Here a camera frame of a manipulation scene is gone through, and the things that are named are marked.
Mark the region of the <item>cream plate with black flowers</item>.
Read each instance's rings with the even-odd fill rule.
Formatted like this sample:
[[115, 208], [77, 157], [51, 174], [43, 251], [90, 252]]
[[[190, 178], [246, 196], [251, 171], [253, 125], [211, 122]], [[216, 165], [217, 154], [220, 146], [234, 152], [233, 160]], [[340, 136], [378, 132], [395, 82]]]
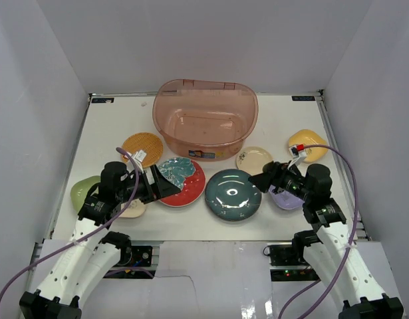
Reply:
[[243, 148], [236, 157], [238, 169], [250, 175], [262, 172], [263, 166], [273, 161], [272, 155], [265, 149], [257, 146]]

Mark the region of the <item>red plate with teal flower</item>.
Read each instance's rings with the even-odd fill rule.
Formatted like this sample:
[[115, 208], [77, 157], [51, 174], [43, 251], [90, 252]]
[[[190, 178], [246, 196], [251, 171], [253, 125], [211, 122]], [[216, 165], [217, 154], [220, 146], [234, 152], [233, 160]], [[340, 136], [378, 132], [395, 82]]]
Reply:
[[181, 192], [160, 201], [170, 207], [184, 207], [193, 203], [205, 189], [205, 173], [201, 166], [189, 158], [174, 157], [158, 165], [160, 173]]

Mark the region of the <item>dark teal round plate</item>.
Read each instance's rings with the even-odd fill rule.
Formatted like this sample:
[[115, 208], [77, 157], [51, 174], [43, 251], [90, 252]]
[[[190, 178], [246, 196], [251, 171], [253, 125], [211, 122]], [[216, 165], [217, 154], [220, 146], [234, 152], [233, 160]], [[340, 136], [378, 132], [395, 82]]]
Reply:
[[216, 217], [240, 222], [257, 212], [262, 194], [249, 181], [250, 176], [240, 169], [224, 169], [209, 179], [204, 192], [205, 201]]

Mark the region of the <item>woven bamboo round plate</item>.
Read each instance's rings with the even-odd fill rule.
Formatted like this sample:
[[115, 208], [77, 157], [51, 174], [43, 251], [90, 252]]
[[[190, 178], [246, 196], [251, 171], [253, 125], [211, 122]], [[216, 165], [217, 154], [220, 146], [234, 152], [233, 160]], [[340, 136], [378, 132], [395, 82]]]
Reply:
[[150, 167], [156, 164], [163, 154], [163, 143], [155, 134], [149, 132], [140, 132], [130, 136], [124, 141], [122, 149], [134, 155], [142, 150], [146, 153], [142, 161], [142, 167]]

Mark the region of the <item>yellow square plate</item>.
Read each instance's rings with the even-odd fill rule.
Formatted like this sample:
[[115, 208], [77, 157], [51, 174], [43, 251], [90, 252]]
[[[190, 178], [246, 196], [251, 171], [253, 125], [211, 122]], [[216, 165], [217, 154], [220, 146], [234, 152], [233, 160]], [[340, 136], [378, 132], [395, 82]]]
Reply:
[[[316, 132], [308, 129], [302, 129], [293, 134], [288, 141], [288, 146], [296, 146], [299, 144], [303, 144], [304, 146], [309, 145], [327, 145], [327, 142], [320, 137]], [[305, 163], [314, 163], [320, 160], [322, 157], [326, 155], [328, 149], [326, 148], [307, 148], [306, 151], [306, 159], [304, 160]]]

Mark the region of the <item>light green plate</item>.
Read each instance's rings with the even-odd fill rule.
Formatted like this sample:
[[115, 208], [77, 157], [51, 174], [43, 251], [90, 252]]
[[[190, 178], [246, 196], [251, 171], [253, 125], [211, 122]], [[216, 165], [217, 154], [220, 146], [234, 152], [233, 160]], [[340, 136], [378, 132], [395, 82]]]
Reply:
[[78, 213], [86, 199], [89, 189], [100, 182], [100, 176], [94, 175], [75, 183], [70, 191], [71, 203], [74, 210]]

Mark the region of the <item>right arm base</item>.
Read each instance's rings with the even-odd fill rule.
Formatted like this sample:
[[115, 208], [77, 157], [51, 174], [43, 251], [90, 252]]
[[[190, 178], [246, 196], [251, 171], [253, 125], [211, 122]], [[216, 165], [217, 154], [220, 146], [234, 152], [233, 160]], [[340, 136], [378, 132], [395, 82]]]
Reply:
[[304, 282], [319, 279], [307, 262], [299, 260], [291, 244], [267, 245], [262, 253], [269, 258], [272, 282]]

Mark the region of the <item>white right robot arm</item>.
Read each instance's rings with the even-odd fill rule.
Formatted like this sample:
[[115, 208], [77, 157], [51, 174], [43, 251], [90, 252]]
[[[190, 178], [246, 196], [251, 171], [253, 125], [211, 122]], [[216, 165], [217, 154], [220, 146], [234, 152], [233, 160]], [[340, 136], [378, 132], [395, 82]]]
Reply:
[[327, 297], [335, 302], [339, 318], [401, 318], [404, 307], [377, 283], [361, 257], [341, 208], [331, 196], [331, 172], [312, 164], [305, 175], [287, 163], [263, 167], [265, 191], [283, 190], [303, 200], [303, 213], [312, 226], [296, 233], [291, 255], [300, 265], [309, 264], [326, 286], [304, 313], [306, 318]]

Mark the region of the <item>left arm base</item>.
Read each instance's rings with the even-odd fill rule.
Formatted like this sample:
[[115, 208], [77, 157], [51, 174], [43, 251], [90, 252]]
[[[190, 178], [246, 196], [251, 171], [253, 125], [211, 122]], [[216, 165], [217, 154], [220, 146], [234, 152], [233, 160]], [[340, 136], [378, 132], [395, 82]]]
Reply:
[[158, 245], [131, 245], [120, 261], [105, 275], [117, 279], [153, 279], [158, 265], [160, 248]]

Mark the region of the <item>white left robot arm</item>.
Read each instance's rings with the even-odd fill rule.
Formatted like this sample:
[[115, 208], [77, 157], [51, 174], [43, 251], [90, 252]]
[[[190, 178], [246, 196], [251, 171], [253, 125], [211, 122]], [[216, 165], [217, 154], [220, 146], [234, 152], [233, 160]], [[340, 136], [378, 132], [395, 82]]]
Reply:
[[70, 241], [44, 257], [58, 259], [34, 292], [23, 293], [19, 306], [25, 318], [80, 318], [82, 305], [106, 275], [146, 272], [138, 266], [114, 268], [130, 261], [132, 241], [109, 228], [133, 200], [147, 204], [180, 193], [156, 165], [150, 172], [151, 177], [139, 169], [128, 171], [119, 161], [105, 164], [78, 212]]

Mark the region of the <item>pink translucent plastic bin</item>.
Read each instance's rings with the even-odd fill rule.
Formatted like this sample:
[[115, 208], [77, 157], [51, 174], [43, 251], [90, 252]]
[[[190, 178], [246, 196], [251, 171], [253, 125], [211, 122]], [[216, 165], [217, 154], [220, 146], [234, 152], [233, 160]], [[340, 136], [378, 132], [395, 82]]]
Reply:
[[259, 105], [252, 89], [234, 82], [176, 79], [153, 104], [157, 131], [175, 154], [201, 161], [236, 155], [252, 133]]

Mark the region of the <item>lavender square plate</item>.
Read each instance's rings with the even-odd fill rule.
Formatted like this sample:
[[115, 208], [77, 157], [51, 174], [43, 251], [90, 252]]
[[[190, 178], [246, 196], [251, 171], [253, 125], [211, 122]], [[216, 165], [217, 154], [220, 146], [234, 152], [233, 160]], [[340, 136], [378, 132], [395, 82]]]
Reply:
[[294, 210], [303, 206], [304, 201], [295, 197], [287, 191], [282, 191], [280, 193], [275, 192], [275, 187], [271, 186], [268, 193], [270, 194], [272, 200], [275, 204], [284, 210]]

